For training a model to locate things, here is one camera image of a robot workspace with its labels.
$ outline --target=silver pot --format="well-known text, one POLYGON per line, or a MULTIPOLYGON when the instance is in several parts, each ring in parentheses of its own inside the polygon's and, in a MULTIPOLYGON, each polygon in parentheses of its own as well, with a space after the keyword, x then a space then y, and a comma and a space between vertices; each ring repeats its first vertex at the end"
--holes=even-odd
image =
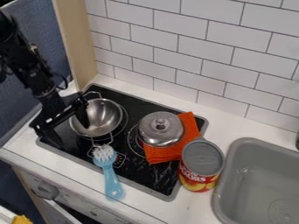
POLYGON ((87 116, 90 126, 86 129, 75 115, 70 118, 71 128, 84 137, 101 137, 109 134, 122 121, 122 108, 108 99, 93 99, 88 101, 87 116))
POLYGON ((141 141, 153 147, 167 147, 181 140, 184 125, 174 114, 159 111, 146 115, 138 125, 141 141))

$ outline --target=white brick tile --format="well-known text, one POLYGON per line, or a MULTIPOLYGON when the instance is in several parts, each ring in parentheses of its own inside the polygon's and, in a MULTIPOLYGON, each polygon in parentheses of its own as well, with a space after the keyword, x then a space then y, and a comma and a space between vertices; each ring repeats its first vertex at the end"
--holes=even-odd
POLYGON ((155 49, 155 62, 168 67, 175 67, 187 72, 199 74, 202 59, 186 56, 181 53, 155 49))
POLYGON ((129 39, 129 24, 92 15, 88 15, 88 20, 92 31, 102 32, 123 39, 129 39))
POLYGON ((147 75, 133 73, 128 70, 115 67, 115 78, 121 81, 133 83, 139 87, 153 89, 154 79, 147 75))
POLYGON ((91 36, 94 42, 94 46, 111 50, 109 36, 105 34, 100 34, 92 31, 91 36))
POLYGON ((202 75, 253 88, 258 73, 235 66, 226 66, 216 62, 204 61, 202 75))
POLYGON ((297 66, 297 69, 296 69, 296 71, 295 71, 293 80, 294 80, 294 81, 299 81, 299 66, 297 66))
POLYGON ((274 33, 268 52, 299 60, 299 38, 274 33))
POLYGON ((297 132, 299 127, 298 118, 253 106, 250 106, 247 118, 294 132, 297 132))
POLYGON ((229 63, 233 54, 232 46, 187 37, 179 38, 178 49, 181 53, 223 63, 229 63))
POLYGON ((226 85, 225 97, 272 110, 277 110, 282 101, 282 97, 278 95, 268 94, 230 83, 226 85))
POLYGON ((165 31, 156 31, 137 25, 131 26, 131 32, 132 39, 136 42, 172 51, 177 50, 177 34, 171 34, 165 31))
POLYGON ((133 68, 135 72, 147 74, 165 81, 174 82, 176 78, 176 70, 174 68, 159 66, 140 59, 133 59, 133 68))
POLYGON ((107 1, 108 17, 136 25, 153 27, 153 10, 107 1))
POLYGON ((164 80, 154 80, 154 90, 166 95, 186 100, 188 102, 196 102, 198 91, 188 87, 182 87, 174 83, 164 80))
POLYGON ((296 61, 261 52, 235 49, 233 65, 284 78, 291 78, 296 68, 296 61))
POLYGON ((242 25, 299 36, 299 12, 246 4, 242 25))
POLYGON ((210 22, 207 39, 230 46, 265 52, 271 33, 237 25, 210 22))
POLYGON ((299 82, 261 73, 256 88, 299 100, 299 82))
POLYGON ((299 11, 299 1, 298 0, 284 0, 282 8, 299 11))
POLYGON ((204 39, 207 20, 155 10, 155 28, 204 39))
POLYGON ((101 63, 101 62, 97 61, 96 67, 97 67, 99 74, 104 74, 106 76, 115 77, 115 74, 113 72, 113 66, 110 66, 105 63, 101 63))
POLYGON ((280 7, 282 0, 237 0, 244 3, 251 3, 251 4, 263 4, 269 6, 280 7))
POLYGON ((111 38, 112 50, 144 60, 153 60, 153 47, 120 38, 111 38))
POLYGON ((183 71, 177 71, 177 84, 216 95, 222 95, 225 87, 224 81, 213 80, 201 75, 183 71))
POLYGON ((161 11, 172 12, 179 12, 180 5, 180 0, 129 0, 129 2, 161 11))
POLYGON ((184 0, 182 14, 230 24, 240 22, 243 3, 224 0, 184 0))
POLYGON ((87 13, 105 17, 106 8, 105 0, 85 0, 87 6, 87 13))
POLYGON ((291 116, 299 116, 299 101, 284 98, 279 112, 291 116))
POLYGON ((218 109, 231 113, 237 116, 245 116, 247 111, 247 104, 238 101, 232 101, 224 97, 220 97, 214 94, 207 94, 199 92, 198 103, 206 105, 210 108, 218 109))
POLYGON ((94 48, 95 58, 107 64, 132 70, 132 59, 129 56, 94 48))

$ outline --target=pot lid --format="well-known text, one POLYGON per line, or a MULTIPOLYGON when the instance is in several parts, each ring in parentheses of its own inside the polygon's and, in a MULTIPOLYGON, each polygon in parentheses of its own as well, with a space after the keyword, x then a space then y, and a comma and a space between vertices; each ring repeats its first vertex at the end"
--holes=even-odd
POLYGON ((148 145, 166 147, 182 138, 184 126, 176 115, 159 111, 146 115, 139 123, 138 132, 148 145))

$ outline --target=can label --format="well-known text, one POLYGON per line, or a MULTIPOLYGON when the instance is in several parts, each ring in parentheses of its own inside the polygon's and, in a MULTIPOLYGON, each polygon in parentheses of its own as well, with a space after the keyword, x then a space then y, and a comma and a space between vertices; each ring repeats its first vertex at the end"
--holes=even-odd
POLYGON ((197 173, 188 169, 184 164, 184 161, 181 160, 178 169, 178 178, 181 184, 188 190, 192 192, 206 192, 212 189, 219 175, 213 175, 210 177, 203 177, 197 173))

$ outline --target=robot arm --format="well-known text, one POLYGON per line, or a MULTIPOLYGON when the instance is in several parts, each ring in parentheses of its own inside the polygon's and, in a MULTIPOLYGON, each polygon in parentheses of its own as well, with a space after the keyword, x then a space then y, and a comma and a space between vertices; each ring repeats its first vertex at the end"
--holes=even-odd
POLYGON ((87 100, 82 93, 60 97, 50 68, 39 56, 37 47, 27 42, 13 18, 7 18, 0 11, 0 83, 11 74, 15 74, 25 88, 30 88, 34 98, 42 104, 42 110, 30 123, 38 136, 47 137, 61 149, 63 143, 54 131, 57 125, 76 115, 84 127, 89 126, 87 100))

